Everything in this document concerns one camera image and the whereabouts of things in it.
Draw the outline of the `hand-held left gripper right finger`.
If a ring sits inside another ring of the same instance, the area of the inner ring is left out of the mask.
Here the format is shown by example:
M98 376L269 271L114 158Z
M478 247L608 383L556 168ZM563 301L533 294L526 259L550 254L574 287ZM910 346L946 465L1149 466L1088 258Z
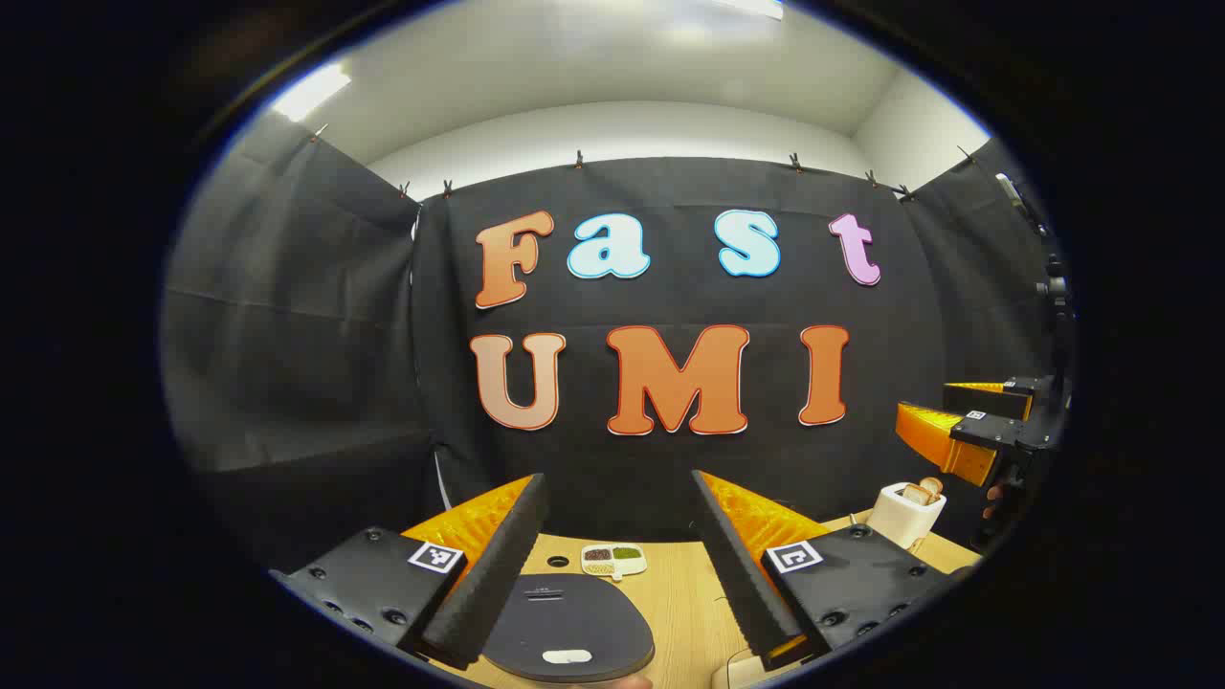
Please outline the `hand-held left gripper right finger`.
M873 512L826 526L695 470L697 531L741 635L779 671L884 631L975 566L935 533L903 542Z

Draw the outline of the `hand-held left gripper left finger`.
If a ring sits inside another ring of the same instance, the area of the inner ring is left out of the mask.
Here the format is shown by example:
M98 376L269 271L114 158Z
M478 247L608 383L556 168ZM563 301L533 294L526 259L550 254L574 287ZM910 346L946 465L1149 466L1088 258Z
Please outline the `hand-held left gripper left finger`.
M548 514L528 474L403 531L368 526L272 577L372 642L466 671L477 662Z

